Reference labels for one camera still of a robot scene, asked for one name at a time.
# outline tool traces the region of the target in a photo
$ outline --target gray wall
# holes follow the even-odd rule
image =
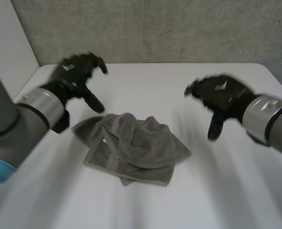
[[[255,62],[282,83],[282,0],[12,4],[40,65],[88,51],[108,63]]]

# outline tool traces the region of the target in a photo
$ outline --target robotic hand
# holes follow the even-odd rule
[[[92,53],[64,59],[46,84],[24,94],[17,104],[0,82],[0,183],[16,171],[49,129],[61,133],[69,127],[69,99],[83,98],[95,112],[104,111],[86,86],[97,67],[107,73],[103,59]]]
[[[208,139],[216,140],[223,123],[236,118],[256,142],[282,152],[282,100],[254,92],[227,75],[212,76],[188,85],[185,96],[192,94],[213,111]]]
[[[92,76],[92,71],[99,67],[104,74],[107,73],[106,65],[101,57],[93,53],[74,55],[69,59],[62,60],[50,76],[48,83],[36,88],[30,94],[24,95],[20,105],[31,105],[39,110],[46,119],[44,119],[48,128],[56,133],[61,133],[69,126],[69,113],[65,109],[66,103],[71,98],[83,98],[87,105],[97,113],[104,112],[103,104],[87,88],[86,82]],[[52,93],[58,100],[47,97],[47,93]],[[63,110],[60,119],[53,118],[58,116],[56,113]]]

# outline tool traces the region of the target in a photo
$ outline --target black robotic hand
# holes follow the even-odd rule
[[[86,86],[87,80],[91,78],[92,71],[96,67],[99,67],[104,74],[107,73],[103,59],[93,53],[74,55],[68,59],[63,59],[50,76],[48,83],[41,88],[55,94],[64,107],[71,98],[83,98],[92,110],[102,113],[105,110],[104,105]],[[68,126],[69,113],[65,110],[64,116],[52,130],[60,133]]]
[[[242,123],[245,109],[257,97],[246,85],[227,75],[196,80],[184,92],[185,96],[189,94],[200,99],[214,113],[208,131],[209,140],[220,136],[228,118],[237,118]]]

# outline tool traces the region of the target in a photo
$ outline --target towel fold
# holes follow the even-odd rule
[[[81,121],[72,130],[90,149],[83,163],[120,176],[124,186],[134,180],[168,185],[174,165],[191,155],[152,116],[137,120],[129,113],[108,114]]]

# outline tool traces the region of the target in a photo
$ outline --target gray towel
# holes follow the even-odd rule
[[[129,113],[108,114],[84,120],[73,131],[90,148],[84,164],[120,176],[124,186],[132,179],[168,185],[174,165],[191,155],[154,117],[141,121]]]

